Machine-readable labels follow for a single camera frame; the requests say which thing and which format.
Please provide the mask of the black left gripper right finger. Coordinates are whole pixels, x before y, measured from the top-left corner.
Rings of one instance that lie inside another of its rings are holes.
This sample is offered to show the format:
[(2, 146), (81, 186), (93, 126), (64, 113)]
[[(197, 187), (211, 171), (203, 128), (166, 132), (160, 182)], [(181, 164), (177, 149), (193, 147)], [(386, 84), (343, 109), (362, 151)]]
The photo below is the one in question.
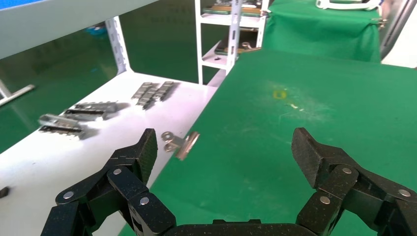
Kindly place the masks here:
[(315, 190), (296, 223), (328, 236), (349, 211), (379, 236), (417, 233), (417, 194), (412, 189), (361, 167), (339, 147), (317, 142), (302, 127), (293, 132), (292, 155)]

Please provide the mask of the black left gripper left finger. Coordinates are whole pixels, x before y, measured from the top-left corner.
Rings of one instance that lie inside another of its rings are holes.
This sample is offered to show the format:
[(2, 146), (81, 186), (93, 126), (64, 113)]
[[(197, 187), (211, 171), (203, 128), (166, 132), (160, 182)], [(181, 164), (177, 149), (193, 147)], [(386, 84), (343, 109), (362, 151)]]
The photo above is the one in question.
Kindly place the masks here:
[(156, 132), (117, 149), (101, 170), (56, 196), (44, 236), (90, 236), (118, 212), (138, 236), (162, 236), (176, 226), (171, 211), (147, 188), (157, 158)]

